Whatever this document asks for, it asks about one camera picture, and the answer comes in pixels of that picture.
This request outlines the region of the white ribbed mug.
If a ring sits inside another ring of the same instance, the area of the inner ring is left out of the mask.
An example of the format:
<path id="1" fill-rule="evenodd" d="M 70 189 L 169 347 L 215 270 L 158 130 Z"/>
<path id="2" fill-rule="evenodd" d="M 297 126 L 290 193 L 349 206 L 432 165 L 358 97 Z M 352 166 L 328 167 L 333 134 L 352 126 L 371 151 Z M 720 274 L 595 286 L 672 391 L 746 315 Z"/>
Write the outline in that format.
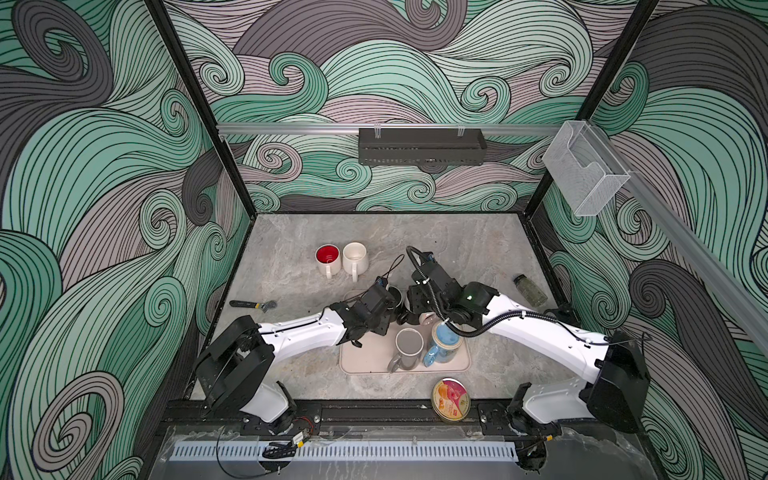
<path id="1" fill-rule="evenodd" d="M 357 282 L 369 267 L 368 250 L 360 242 L 350 242 L 342 250 L 342 267 Z"/>

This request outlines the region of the cream mug red inside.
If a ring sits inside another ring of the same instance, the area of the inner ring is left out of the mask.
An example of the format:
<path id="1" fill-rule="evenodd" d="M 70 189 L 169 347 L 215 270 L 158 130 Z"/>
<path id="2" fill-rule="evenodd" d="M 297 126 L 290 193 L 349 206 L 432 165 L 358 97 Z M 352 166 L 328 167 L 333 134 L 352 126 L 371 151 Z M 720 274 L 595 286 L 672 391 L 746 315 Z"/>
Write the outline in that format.
<path id="1" fill-rule="evenodd" d="M 320 274 L 327 280 L 342 270 L 341 251 L 336 245 L 321 245 L 315 252 L 315 261 Z"/>

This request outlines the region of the black mug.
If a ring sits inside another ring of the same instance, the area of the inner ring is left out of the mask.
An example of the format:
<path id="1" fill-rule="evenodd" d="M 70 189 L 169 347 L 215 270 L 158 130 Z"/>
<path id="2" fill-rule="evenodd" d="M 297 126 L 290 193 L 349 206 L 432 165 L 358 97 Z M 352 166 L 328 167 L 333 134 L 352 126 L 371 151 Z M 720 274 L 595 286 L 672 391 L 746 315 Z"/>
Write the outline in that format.
<path id="1" fill-rule="evenodd" d="M 390 321 L 398 325 L 407 323 L 411 314 L 407 295 L 394 285 L 388 286 L 388 292 L 394 299 L 394 304 L 389 309 Z"/>

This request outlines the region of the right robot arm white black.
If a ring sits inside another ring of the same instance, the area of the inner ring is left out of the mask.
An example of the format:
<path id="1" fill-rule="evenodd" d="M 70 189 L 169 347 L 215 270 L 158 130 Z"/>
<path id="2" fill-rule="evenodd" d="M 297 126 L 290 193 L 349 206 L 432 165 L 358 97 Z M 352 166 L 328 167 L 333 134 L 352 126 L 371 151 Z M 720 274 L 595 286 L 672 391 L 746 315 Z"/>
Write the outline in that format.
<path id="1" fill-rule="evenodd" d="M 522 384 L 511 401 L 512 416 L 536 426 L 594 419 L 613 430 L 636 433 L 650 387 L 644 343 L 624 332 L 610 336 L 569 325 L 530 310 L 488 285 L 460 284 L 432 257 L 413 263 L 422 305 L 461 338 L 493 334 L 558 362 L 569 381 Z"/>

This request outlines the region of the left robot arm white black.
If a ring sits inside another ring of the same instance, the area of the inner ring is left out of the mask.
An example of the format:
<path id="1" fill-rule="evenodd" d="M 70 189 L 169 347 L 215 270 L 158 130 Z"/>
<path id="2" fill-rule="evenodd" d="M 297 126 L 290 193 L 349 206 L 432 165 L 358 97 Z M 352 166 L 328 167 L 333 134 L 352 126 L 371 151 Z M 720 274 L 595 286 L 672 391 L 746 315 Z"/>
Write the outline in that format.
<path id="1" fill-rule="evenodd" d="M 304 318 L 265 324 L 250 315 L 235 319 L 195 362 L 208 413 L 243 413 L 272 433 L 288 430 L 297 407 L 281 382 L 264 381 L 271 366 L 315 349 L 345 343 L 360 348 L 366 334 L 387 333 L 401 304 L 402 295 L 377 280 L 363 293 Z"/>

